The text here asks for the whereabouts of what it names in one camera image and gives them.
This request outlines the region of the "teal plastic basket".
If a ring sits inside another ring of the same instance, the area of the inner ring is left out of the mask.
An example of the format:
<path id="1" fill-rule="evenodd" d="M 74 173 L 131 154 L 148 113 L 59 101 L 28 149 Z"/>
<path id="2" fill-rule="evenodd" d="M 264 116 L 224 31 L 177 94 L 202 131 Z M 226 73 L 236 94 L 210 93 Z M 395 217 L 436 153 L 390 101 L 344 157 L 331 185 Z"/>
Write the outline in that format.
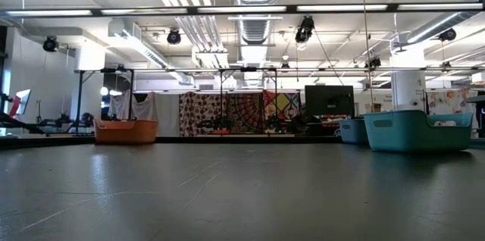
<path id="1" fill-rule="evenodd" d="M 474 115 L 427 115 L 420 110 L 391 111 L 364 116 L 372 150 L 382 152 L 459 152 L 471 141 Z"/>

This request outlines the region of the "colourful geometric tapestry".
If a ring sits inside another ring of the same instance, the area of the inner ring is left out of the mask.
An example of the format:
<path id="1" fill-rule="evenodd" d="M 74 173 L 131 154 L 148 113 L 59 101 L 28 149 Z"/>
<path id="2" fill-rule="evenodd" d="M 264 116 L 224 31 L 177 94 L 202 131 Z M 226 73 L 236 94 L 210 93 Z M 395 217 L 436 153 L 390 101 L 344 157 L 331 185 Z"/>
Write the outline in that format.
<path id="1" fill-rule="evenodd" d="M 291 120 L 300 114 L 301 98 L 299 92 L 263 92 L 264 116 L 266 118 L 277 115 Z"/>

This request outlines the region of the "white hanging sheet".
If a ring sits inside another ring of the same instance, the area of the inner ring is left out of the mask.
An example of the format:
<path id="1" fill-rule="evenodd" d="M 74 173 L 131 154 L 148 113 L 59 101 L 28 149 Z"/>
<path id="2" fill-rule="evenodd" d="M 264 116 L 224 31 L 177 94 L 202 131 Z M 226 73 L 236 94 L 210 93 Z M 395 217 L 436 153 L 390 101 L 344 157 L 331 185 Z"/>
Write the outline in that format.
<path id="1" fill-rule="evenodd" d="M 178 94 L 155 94 L 155 107 L 158 117 L 157 136 L 178 137 L 180 135 L 179 96 Z"/>

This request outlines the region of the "black monitor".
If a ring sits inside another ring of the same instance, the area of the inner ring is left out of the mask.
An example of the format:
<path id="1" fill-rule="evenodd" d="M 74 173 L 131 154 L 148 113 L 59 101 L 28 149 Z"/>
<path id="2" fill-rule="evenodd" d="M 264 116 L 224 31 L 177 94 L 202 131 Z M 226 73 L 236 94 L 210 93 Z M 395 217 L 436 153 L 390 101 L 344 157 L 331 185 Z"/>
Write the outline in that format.
<path id="1" fill-rule="evenodd" d="M 355 115 L 352 86 L 314 85 L 305 87 L 305 112 L 310 116 Z"/>

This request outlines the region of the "black table mat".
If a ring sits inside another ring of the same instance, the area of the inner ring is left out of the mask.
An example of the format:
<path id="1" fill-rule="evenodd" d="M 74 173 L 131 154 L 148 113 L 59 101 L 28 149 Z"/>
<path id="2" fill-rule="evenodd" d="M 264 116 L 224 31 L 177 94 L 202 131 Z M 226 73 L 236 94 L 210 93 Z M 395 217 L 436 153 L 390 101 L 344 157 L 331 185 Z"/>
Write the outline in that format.
<path id="1" fill-rule="evenodd" d="M 344 144 L 0 152 L 0 241 L 485 241 L 485 151 Z"/>

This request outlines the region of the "black overhead light bar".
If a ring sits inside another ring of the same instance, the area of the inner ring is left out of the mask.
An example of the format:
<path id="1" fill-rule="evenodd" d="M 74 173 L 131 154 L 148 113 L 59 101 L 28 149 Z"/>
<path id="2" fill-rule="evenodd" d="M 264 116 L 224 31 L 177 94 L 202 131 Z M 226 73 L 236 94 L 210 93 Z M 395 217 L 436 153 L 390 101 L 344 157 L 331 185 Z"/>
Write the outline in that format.
<path id="1" fill-rule="evenodd" d="M 244 14 L 360 14 L 399 12 L 485 11 L 479 2 L 401 3 L 401 4 L 338 4 L 338 5 L 272 5 L 272 6 L 180 6 L 158 8 L 62 8 L 0 10 L 6 18 L 74 18 L 74 17 L 149 17 Z"/>

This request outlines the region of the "blue-grey plastic basket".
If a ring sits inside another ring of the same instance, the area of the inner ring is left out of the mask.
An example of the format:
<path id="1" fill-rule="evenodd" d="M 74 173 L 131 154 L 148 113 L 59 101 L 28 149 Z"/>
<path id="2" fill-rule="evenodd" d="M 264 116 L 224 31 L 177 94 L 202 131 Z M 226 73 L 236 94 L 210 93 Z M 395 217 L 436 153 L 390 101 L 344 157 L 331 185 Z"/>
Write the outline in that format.
<path id="1" fill-rule="evenodd" d="M 341 120 L 339 129 L 344 143 L 368 144 L 368 135 L 363 119 Z"/>

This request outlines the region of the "orange plastic basket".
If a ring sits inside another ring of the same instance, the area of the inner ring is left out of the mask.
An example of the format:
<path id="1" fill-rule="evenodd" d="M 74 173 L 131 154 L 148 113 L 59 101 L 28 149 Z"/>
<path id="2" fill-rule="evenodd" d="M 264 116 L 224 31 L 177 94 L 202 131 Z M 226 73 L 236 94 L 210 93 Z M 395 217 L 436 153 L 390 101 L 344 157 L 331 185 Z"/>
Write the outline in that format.
<path id="1" fill-rule="evenodd" d="M 153 120 L 95 120 L 98 144 L 139 145 L 156 140 L 158 122 Z"/>

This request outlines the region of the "white hanging cloth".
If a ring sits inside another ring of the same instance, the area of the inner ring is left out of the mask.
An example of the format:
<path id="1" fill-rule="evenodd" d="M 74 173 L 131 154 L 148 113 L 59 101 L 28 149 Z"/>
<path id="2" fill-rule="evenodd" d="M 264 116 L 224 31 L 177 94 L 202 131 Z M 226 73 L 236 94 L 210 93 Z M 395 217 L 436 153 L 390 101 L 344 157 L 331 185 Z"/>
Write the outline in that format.
<path id="1" fill-rule="evenodd" d="M 111 96 L 109 116 L 114 115 L 118 120 L 129 120 L 129 112 L 132 120 L 156 121 L 158 116 L 154 93 L 131 94 L 130 90 L 127 90 L 120 95 Z"/>

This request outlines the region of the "black pipe rack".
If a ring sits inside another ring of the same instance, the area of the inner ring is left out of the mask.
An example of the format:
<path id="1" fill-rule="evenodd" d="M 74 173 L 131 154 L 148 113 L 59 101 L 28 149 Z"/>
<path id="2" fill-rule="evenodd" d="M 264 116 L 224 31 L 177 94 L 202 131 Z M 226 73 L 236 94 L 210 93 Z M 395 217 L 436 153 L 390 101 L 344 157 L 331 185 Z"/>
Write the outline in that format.
<path id="1" fill-rule="evenodd" d="M 277 83 L 277 76 L 280 72 L 279 68 L 275 67 L 239 67 L 239 68 L 158 68 L 158 69 L 133 69 L 133 68 L 125 68 L 124 66 L 118 66 L 116 68 L 113 67 L 104 67 L 99 70 L 75 70 L 76 74 L 79 74 L 79 83 L 78 83 L 78 95 L 77 95 L 77 113 L 76 113 L 76 121 L 80 120 L 80 111 L 82 105 L 82 97 L 83 97 L 83 84 L 93 75 L 93 74 L 130 74 L 130 110 L 132 109 L 132 94 L 134 94 L 134 78 L 135 74 L 137 73 L 147 73 L 147 74 L 158 74 L 158 73 L 166 73 L 170 74 L 172 77 L 175 77 L 178 83 L 181 86 L 194 86 L 193 92 L 202 92 L 202 89 L 196 88 L 196 83 L 194 81 L 190 82 L 189 77 L 187 74 L 214 74 L 215 78 L 219 78 L 219 95 L 222 99 L 224 97 L 225 92 L 235 92 L 234 89 L 224 89 L 224 82 L 227 80 L 229 76 L 231 76 L 234 72 L 241 72 L 241 73 L 256 73 L 262 72 L 272 73 L 273 76 L 270 78 L 274 79 L 274 82 Z"/>

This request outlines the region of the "white round pillar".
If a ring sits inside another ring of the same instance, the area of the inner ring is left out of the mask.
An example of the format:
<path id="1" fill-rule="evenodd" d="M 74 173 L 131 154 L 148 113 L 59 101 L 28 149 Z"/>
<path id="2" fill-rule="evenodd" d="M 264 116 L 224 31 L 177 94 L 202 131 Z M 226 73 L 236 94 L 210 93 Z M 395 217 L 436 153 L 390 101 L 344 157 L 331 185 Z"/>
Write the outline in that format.
<path id="1" fill-rule="evenodd" d="M 420 45 L 409 45 L 397 49 L 390 59 L 394 70 L 391 76 L 393 110 L 425 110 L 426 79 L 424 49 Z"/>

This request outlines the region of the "floral hanging cloth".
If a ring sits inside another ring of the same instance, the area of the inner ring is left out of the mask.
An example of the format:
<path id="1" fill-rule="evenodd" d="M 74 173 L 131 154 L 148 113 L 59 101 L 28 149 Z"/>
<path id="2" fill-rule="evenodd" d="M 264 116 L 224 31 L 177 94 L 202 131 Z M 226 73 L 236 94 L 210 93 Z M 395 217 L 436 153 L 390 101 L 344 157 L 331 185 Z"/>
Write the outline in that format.
<path id="1" fill-rule="evenodd" d="M 476 105 L 468 103 L 467 100 L 476 96 L 478 91 L 470 89 L 429 91 L 427 92 L 429 114 L 474 113 Z"/>

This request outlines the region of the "white computer monitor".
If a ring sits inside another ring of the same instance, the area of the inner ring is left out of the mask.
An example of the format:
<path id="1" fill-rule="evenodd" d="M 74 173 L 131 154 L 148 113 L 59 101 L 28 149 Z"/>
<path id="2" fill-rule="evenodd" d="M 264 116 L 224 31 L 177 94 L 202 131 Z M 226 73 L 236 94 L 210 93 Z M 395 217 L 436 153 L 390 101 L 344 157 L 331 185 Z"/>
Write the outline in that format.
<path id="1" fill-rule="evenodd" d="M 12 107 L 9 112 L 9 115 L 11 117 L 25 114 L 28 101 L 30 99 L 30 94 L 31 94 L 30 89 L 21 90 L 15 94 L 15 97 L 12 102 Z"/>

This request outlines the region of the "grey desk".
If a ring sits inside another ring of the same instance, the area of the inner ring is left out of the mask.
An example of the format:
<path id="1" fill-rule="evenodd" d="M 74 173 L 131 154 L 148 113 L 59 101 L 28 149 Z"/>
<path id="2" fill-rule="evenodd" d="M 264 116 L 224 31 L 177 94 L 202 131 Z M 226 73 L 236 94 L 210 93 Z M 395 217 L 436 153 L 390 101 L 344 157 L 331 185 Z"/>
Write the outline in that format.
<path id="1" fill-rule="evenodd" d="M 475 116 L 478 122 L 477 134 L 479 138 L 485 139 L 485 95 L 467 98 L 466 102 L 475 105 Z"/>

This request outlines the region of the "silver ventilation duct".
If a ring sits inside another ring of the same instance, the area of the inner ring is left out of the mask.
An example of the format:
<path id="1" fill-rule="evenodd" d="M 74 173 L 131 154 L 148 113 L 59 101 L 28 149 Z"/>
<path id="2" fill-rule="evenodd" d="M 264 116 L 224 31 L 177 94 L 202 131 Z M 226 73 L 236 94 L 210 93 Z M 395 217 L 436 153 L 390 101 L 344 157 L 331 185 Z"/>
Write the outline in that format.
<path id="1" fill-rule="evenodd" d="M 255 7 L 272 6 L 278 0 L 234 0 L 235 5 Z M 264 66 L 268 55 L 268 44 L 273 22 L 263 14 L 244 14 L 237 22 L 239 40 L 242 47 L 240 59 L 244 67 Z"/>
<path id="2" fill-rule="evenodd" d="M 425 25 L 413 30 L 406 36 L 406 42 L 410 45 L 423 42 L 433 36 L 437 36 L 463 21 L 469 20 L 479 14 L 479 11 L 460 11 L 444 13 L 427 22 Z"/>

